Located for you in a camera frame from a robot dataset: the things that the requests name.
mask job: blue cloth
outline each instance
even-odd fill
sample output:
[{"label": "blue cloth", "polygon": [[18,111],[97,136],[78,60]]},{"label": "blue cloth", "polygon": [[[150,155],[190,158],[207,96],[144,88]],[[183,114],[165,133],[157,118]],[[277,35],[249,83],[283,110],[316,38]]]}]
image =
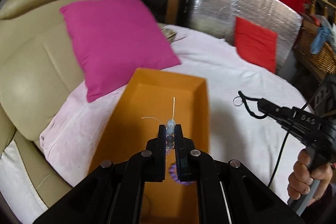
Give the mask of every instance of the blue cloth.
[{"label": "blue cloth", "polygon": [[331,31],[325,26],[320,27],[317,36],[310,45],[310,52],[312,54],[318,54],[322,49],[323,43],[325,41],[330,42],[331,39]]}]

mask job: orange box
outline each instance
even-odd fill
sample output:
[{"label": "orange box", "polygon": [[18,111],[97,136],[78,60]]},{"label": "orange box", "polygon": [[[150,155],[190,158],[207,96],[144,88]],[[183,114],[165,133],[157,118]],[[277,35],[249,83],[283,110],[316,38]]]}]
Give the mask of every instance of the orange box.
[{"label": "orange box", "polygon": [[[204,78],[137,69],[120,98],[102,134],[90,172],[103,160],[127,161],[145,150],[147,141],[156,138],[160,122],[172,118],[181,124],[183,135],[195,147],[208,152],[209,112]],[[146,182],[142,205],[142,222],[155,224],[198,223],[196,184],[186,186],[174,182],[168,173],[175,163],[175,153],[166,157],[166,178],[162,183]]]}]

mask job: hand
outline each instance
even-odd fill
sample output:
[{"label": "hand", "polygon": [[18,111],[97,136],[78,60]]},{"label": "hand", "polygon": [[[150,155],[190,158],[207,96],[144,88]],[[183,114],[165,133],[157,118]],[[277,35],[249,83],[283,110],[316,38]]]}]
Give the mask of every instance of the hand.
[{"label": "hand", "polygon": [[309,173],[307,165],[310,163],[310,157],[305,151],[301,150],[297,158],[297,162],[294,164],[294,172],[289,175],[289,185],[287,188],[288,195],[292,199],[299,199],[301,194],[308,194],[310,192],[310,185],[313,183],[313,179],[320,180],[320,185],[317,188],[312,200],[308,203],[308,206],[319,200],[326,191],[330,180],[333,176],[333,171],[329,164],[321,165]]}]

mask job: purple object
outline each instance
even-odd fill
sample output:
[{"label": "purple object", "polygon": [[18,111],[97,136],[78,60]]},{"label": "purple object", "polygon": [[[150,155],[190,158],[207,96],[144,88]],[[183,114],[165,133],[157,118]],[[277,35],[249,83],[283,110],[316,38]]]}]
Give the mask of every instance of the purple object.
[{"label": "purple object", "polygon": [[176,181],[177,183],[180,183],[180,184],[183,184],[183,185],[192,185],[194,183],[193,181],[186,181],[186,182],[179,181],[179,179],[177,178],[176,164],[172,164],[169,167],[168,172],[169,172],[171,178],[173,179],[173,181]]}]

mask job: beige leather armchair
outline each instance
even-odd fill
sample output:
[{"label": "beige leather armchair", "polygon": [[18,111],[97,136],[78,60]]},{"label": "beige leather armchair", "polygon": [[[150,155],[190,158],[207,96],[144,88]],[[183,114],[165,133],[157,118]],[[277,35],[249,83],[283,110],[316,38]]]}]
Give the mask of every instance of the beige leather armchair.
[{"label": "beige leather armchair", "polygon": [[40,133],[84,80],[59,9],[79,0],[9,0],[0,10],[0,155],[13,139],[50,207],[71,187],[39,150]]}]

